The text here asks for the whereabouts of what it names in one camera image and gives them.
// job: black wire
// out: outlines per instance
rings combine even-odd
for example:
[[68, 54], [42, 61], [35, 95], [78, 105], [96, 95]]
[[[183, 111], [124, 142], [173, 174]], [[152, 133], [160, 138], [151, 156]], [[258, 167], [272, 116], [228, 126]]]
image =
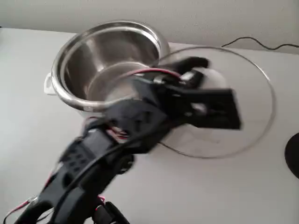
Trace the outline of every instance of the black wire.
[[[166, 124], [166, 125], [163, 125], [161, 126], [161, 128], [158, 130], [159, 132], [162, 132], [162, 131], [166, 131], [172, 127], [175, 127], [176, 124], [173, 123], [171, 126], [170, 124]], [[119, 151], [119, 150], [122, 150], [124, 149], [125, 147], [131, 145], [131, 144], [134, 144], [135, 142], [141, 140], [141, 139], [144, 139], [146, 137], [149, 137], [153, 134], [156, 134], [157, 133], [157, 130], [156, 129], [153, 129], [153, 130], [149, 130], [143, 134], [140, 134], [140, 135], [137, 135], [135, 138], [133, 139], [130, 139], [122, 144], [119, 144], [115, 147], [113, 147], [111, 150], [107, 151], [104, 155], [99, 155], [97, 158], [95, 158], [93, 161], [91, 161], [77, 176], [76, 178], [69, 184], [69, 186], [66, 188], [65, 192], [62, 194], [62, 196], [60, 197], [55, 209], [56, 211], [59, 211], [59, 209], [61, 208], [62, 206], [62, 203], [65, 199], [65, 197], [69, 194], [69, 192], [78, 184], [78, 182], [84, 177], [84, 175], [90, 171], [95, 165], [97, 165], [97, 163], [99, 161], [101, 161], [103, 158], [107, 157], [108, 155], [112, 154], [112, 153], [115, 153], [116, 151]], [[57, 213], [53, 213], [51, 219], [52, 220], [55, 220], [55, 217], [56, 217]]]
[[166, 148], [170, 149], [170, 150], [176, 151], [174, 148], [172, 148], [172, 147], [170, 147], [170, 146], [166, 145], [166, 144], [165, 144], [165, 143], [163, 143], [163, 142], [159, 142], [159, 144], [160, 144], [161, 146], [164, 146], [164, 147], [166, 147]]
[[259, 42], [256, 38], [253, 38], [253, 37], [251, 37], [251, 36], [243, 36], [243, 37], [239, 37], [239, 38], [235, 39], [235, 40], [232, 41], [232, 42], [229, 42], [229, 43], [226, 43], [226, 44], [222, 45], [221, 47], [222, 47], [222, 48], [223, 48], [223, 47], [226, 47], [226, 46], [228, 46], [228, 45], [230, 45], [230, 44], [232, 44], [232, 43], [234, 43], [234, 42], [236, 42], [236, 41], [238, 41], [238, 40], [241, 40], [241, 39], [251, 39], [251, 40], [254, 40], [254, 41], [257, 42], [259, 45], [261, 45], [263, 48], [266, 48], [266, 49], [268, 49], [268, 50], [277, 50], [278, 48], [281, 48], [281, 47], [284, 47], [284, 46], [290, 46], [290, 47], [299, 48], [299, 45], [292, 44], [292, 43], [284, 43], [284, 44], [279, 45], [278, 47], [275, 47], [275, 48], [269, 48], [269, 47], [263, 45], [261, 42]]

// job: robotic arm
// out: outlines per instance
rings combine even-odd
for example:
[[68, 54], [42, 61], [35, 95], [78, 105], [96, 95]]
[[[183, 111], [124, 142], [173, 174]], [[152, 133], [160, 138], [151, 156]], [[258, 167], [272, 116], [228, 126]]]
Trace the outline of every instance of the robotic arm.
[[187, 81], [161, 71], [134, 76], [139, 99], [119, 101], [104, 117], [89, 120], [82, 136], [60, 157], [38, 198], [15, 224], [35, 224], [51, 208], [51, 224], [82, 224], [89, 217], [97, 224], [128, 224], [118, 209], [102, 202], [98, 194], [115, 176], [132, 167], [134, 154], [148, 153], [183, 124], [240, 129], [233, 90], [199, 88], [204, 75], [192, 69], [208, 65], [204, 58], [190, 57], [164, 67], [179, 74], [191, 71], [193, 76]]

